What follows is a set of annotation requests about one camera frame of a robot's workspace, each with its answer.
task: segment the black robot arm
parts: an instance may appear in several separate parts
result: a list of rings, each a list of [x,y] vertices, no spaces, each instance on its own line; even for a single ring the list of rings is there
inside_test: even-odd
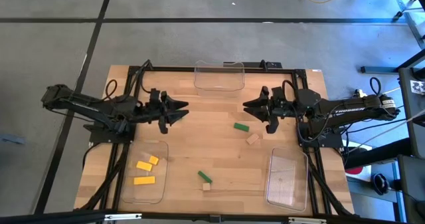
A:
[[[266,131],[269,134],[277,130],[278,118],[300,119],[305,116],[309,122],[300,122],[298,128],[301,138],[309,142],[320,136],[325,137],[330,132],[339,133],[340,127],[358,121],[393,120],[400,112],[396,109],[394,100],[384,94],[330,101],[310,89],[301,89],[295,90],[294,101],[288,101],[284,93],[285,83],[292,86],[285,81],[282,87],[272,88],[270,98],[267,87],[263,86],[257,99],[243,104],[246,107],[245,112],[262,122],[268,122]]]
[[[150,60],[147,60],[135,72],[135,77],[130,84],[129,90],[133,89],[136,81],[140,81],[140,86],[146,91],[141,80],[146,68],[151,68]],[[111,98],[112,94],[108,94],[108,87],[116,80],[111,80],[106,86],[106,97],[103,99],[94,98],[85,94],[76,94],[64,84],[57,84],[47,87],[47,91],[41,99],[42,105],[47,110],[71,110],[95,121],[93,125],[86,124],[84,127],[89,131],[101,133],[102,136],[112,137],[119,135],[125,136],[134,129],[135,123],[151,123],[158,120],[158,126],[162,134],[168,133],[166,124],[174,124],[184,115],[188,114],[188,110],[180,110],[189,103],[172,99],[167,95],[166,91],[160,92],[154,88],[150,93],[149,102],[144,105],[137,98],[129,95],[128,91],[124,95]]]

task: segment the black stand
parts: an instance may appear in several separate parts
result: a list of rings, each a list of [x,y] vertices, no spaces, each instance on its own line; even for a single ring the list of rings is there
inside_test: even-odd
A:
[[[363,167],[387,160],[395,160],[400,154],[409,156],[412,153],[411,150],[410,138],[405,138],[379,148],[374,148],[370,151],[355,151],[354,154],[350,154],[345,164],[345,169]]]
[[[412,58],[398,67],[362,66],[361,72],[365,74],[398,74],[400,68],[412,68],[425,60],[425,49],[419,51]]]

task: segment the wooden tabletop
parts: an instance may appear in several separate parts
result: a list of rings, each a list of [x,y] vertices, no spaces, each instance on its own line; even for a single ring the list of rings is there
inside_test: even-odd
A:
[[[115,94],[122,94],[127,72],[128,66],[111,66],[107,81],[117,80],[118,89]],[[306,72],[309,88],[327,98],[321,71],[306,70]],[[245,113],[242,106],[243,102],[257,98],[262,86],[269,89],[281,86],[283,80],[291,80],[290,75],[245,74],[245,87],[237,98],[198,96],[193,85],[193,75],[192,72],[145,73],[143,85],[146,89],[166,90],[170,97],[189,102],[185,109],[190,112],[170,127],[168,134],[160,133],[157,122],[137,125],[129,160],[134,161],[140,157],[139,150],[146,145],[144,140],[165,142],[168,145],[168,158],[164,152],[159,152],[159,164],[153,167],[153,171],[158,175],[157,183],[154,184],[156,188],[146,185],[134,186],[131,182],[134,175],[134,170],[131,169],[133,161],[127,163],[128,178],[123,185],[119,210],[156,213],[311,215],[309,196],[307,208],[301,213],[272,206],[266,202],[264,196],[272,149],[283,147],[295,152],[301,150],[298,147],[295,120],[279,119],[280,125],[276,133],[267,134],[266,123],[261,123]],[[286,94],[288,100],[293,99],[293,92],[288,86]],[[146,102],[148,99],[148,94],[141,91],[139,100]],[[249,126],[249,132],[234,129],[235,122]],[[259,135],[260,139],[248,145],[246,139],[252,134]],[[102,144],[88,154],[75,208],[84,205],[103,182],[110,150],[111,144]],[[321,148],[321,152],[328,186],[345,208],[353,212],[341,157],[333,149]],[[205,181],[197,174],[199,170],[213,180],[210,191],[203,191]],[[161,183],[164,182],[161,178],[164,171],[167,172],[167,179],[163,198],[159,203],[131,202],[143,198],[155,202],[153,200],[157,198]],[[114,185],[113,183],[107,206],[111,205]],[[319,210],[323,212],[321,192],[317,184],[315,190]]]

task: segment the transparent container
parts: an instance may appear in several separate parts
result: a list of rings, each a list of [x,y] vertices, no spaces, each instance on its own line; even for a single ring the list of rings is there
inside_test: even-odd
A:
[[[291,211],[307,205],[307,156],[295,149],[274,148],[270,158],[266,199]]]
[[[245,87],[245,69],[241,62],[195,64],[194,85],[199,96],[237,97]]]
[[[155,156],[157,165],[151,171],[136,168],[138,161],[149,162]],[[122,199],[126,203],[156,204],[164,196],[168,168],[168,144],[162,141],[140,141],[130,145]],[[134,185],[135,177],[155,176],[154,184]]]

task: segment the gray concrete floor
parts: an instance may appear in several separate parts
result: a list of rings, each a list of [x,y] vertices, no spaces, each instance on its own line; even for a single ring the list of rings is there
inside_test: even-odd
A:
[[[0,0],[0,17],[97,17],[103,0]],[[282,17],[392,18],[396,0],[111,0],[107,17]],[[19,146],[0,144],[0,216],[31,213],[63,117],[41,108],[48,85],[73,87],[93,24],[0,24],[0,132],[25,137]],[[325,75],[331,99],[356,88],[371,93],[364,65],[398,66],[419,51],[407,25],[350,24],[105,24],[83,93],[101,96],[110,65],[193,65],[197,60],[282,62],[286,68],[316,68]],[[383,90],[397,76],[378,75]],[[401,93],[391,96],[402,105]],[[352,129],[378,122],[355,124]],[[88,132],[74,120],[46,211],[70,211],[87,149]],[[354,142],[388,126],[351,136]],[[407,136],[406,128],[370,142],[380,146]],[[391,203],[353,196],[355,211],[381,218]],[[362,208],[362,202],[377,203]]]

